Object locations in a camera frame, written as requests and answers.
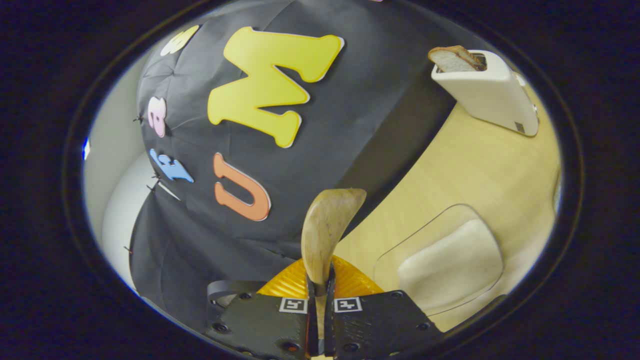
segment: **wooden spatula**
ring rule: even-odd
[[[318,194],[302,227],[302,261],[316,291],[318,338],[324,338],[326,283],[335,246],[367,192],[362,189],[330,189]]]

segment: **bread slice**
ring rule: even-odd
[[[443,72],[486,70],[478,58],[460,45],[434,47],[428,56]]]

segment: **yellow letter m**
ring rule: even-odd
[[[222,120],[237,122],[273,136],[280,147],[290,147],[300,128],[300,115],[291,110],[278,115],[261,108],[304,104],[310,96],[276,65],[315,83],[324,77],[343,45],[343,39],[334,35],[314,38],[239,29],[227,42],[224,55],[248,77],[211,90],[209,121],[214,125]]]

